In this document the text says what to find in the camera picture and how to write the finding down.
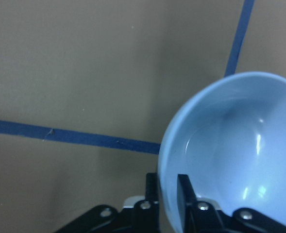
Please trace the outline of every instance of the blue tape strip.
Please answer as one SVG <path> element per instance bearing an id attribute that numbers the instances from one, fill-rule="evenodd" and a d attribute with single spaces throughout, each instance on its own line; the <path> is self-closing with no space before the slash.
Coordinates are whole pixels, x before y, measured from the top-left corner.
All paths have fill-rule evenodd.
<path id="1" fill-rule="evenodd" d="M 248 24 L 251 18 L 252 8 L 255 0 L 244 0 L 242 12 L 238 26 L 236 28 L 236 35 L 232 44 L 231 52 L 229 55 L 225 77 L 232 75 L 236 72 L 237 63 L 239 60 L 240 51 L 243 45 L 244 37 L 248 29 Z"/>
<path id="2" fill-rule="evenodd" d="M 2 120 L 0 120 L 0 133 L 39 138 L 49 141 L 131 150 L 150 154 L 158 154 L 160 149 L 160 144 L 152 142 L 105 136 L 94 133 L 53 129 Z"/>

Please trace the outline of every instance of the metal screw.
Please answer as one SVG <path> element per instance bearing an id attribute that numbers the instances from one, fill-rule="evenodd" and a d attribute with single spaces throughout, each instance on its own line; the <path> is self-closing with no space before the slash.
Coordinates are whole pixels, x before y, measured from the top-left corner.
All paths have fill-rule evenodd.
<path id="1" fill-rule="evenodd" d="M 146 200 L 146 201 L 141 203 L 140 207 L 143 210 L 147 210 L 147 209 L 149 209 L 151 207 L 151 204 L 149 203 L 149 201 Z"/>
<path id="2" fill-rule="evenodd" d="M 206 202 L 199 202 L 198 203 L 198 208 L 200 210 L 208 210 L 209 209 L 209 205 Z"/>
<path id="3" fill-rule="evenodd" d="M 245 220 L 250 220 L 253 218 L 253 215 L 249 211 L 243 210 L 240 212 L 240 217 Z"/>
<path id="4" fill-rule="evenodd" d="M 100 213 L 101 217 L 109 217 L 110 215 L 112 215 L 112 211 L 109 208 L 103 209 Z"/>

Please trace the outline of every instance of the screw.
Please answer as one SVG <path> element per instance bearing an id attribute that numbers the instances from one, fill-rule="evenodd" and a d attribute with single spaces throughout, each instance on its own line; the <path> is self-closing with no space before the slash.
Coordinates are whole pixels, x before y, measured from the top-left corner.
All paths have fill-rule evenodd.
<path id="1" fill-rule="evenodd" d="M 240 217 L 245 220 L 250 220 L 253 218 L 253 215 L 249 211 L 243 210 L 240 212 Z"/>
<path id="2" fill-rule="evenodd" d="M 149 203 L 149 201 L 145 200 L 144 202 L 141 203 L 140 207 L 143 210 L 147 210 L 151 207 L 151 204 Z"/>
<path id="3" fill-rule="evenodd" d="M 209 209 L 209 205 L 206 202 L 199 202 L 198 203 L 198 208 L 200 210 L 208 210 Z"/>
<path id="4" fill-rule="evenodd" d="M 112 215 L 112 211 L 109 208 L 103 209 L 100 213 L 101 217 L 109 217 L 110 215 Z"/>

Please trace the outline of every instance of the plastic bowl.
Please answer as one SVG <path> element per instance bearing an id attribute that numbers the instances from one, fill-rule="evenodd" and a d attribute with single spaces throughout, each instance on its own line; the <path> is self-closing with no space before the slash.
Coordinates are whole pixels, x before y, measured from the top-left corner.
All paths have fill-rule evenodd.
<path id="1" fill-rule="evenodd" d="M 177 174 L 229 216 L 248 207 L 286 225 L 286 79 L 247 72 L 196 94 L 168 126 L 158 173 L 177 233 Z"/>

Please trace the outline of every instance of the tear in blue tape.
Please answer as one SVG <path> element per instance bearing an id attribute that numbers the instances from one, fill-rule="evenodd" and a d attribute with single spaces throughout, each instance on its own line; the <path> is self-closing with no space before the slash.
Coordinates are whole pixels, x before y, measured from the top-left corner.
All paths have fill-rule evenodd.
<path id="1" fill-rule="evenodd" d="M 158 154 L 160 144 L 94 133 L 54 129 L 0 120 L 0 133 L 90 146 Z"/>
<path id="2" fill-rule="evenodd" d="M 229 55 L 225 77 L 232 75 L 236 72 L 236 67 L 239 60 L 240 51 L 243 45 L 244 37 L 248 29 L 248 24 L 251 18 L 254 0 L 244 0 L 242 12 L 238 26 L 236 28 L 236 35 L 232 44 L 231 52 Z"/>

